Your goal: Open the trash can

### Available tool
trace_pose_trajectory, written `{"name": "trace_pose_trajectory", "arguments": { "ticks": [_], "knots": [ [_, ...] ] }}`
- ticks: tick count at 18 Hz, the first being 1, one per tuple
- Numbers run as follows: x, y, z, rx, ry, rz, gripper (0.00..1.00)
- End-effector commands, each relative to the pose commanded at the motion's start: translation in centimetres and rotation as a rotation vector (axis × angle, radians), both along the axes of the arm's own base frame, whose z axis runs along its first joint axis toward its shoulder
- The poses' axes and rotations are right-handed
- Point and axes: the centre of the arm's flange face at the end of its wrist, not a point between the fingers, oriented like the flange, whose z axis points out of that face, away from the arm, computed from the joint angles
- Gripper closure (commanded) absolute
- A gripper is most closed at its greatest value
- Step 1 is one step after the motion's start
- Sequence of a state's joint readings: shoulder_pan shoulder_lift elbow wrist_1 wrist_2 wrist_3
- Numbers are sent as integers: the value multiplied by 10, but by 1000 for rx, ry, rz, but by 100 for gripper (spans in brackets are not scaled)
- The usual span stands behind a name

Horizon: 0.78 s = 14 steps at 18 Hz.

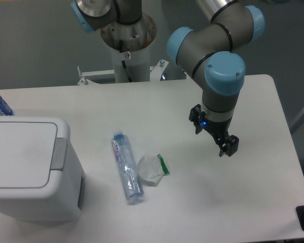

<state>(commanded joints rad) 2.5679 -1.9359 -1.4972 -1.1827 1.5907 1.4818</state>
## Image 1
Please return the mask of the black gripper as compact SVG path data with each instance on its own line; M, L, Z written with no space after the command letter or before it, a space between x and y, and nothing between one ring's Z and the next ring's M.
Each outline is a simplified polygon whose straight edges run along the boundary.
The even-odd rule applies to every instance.
M197 104L190 110L188 119L194 124L195 134L200 133L204 129L214 138L215 143L220 149L220 157L223 155L232 156L238 151L239 138L228 134L230 119L222 122L205 119L205 112L201 110L200 104Z

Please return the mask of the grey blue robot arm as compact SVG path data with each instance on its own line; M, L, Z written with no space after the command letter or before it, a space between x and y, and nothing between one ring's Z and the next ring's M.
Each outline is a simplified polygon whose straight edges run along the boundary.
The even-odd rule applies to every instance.
M265 19L255 6L239 1L199 1L210 24L194 31L175 30L166 50L171 60L201 89L202 102L194 106L189 120L196 133L207 131L220 155L233 155L239 138L228 132L240 90L245 63L234 53L264 32ZM148 50L156 38L154 20L142 10L142 1L72 1L71 8L86 32L100 31L113 54L118 83L150 79Z

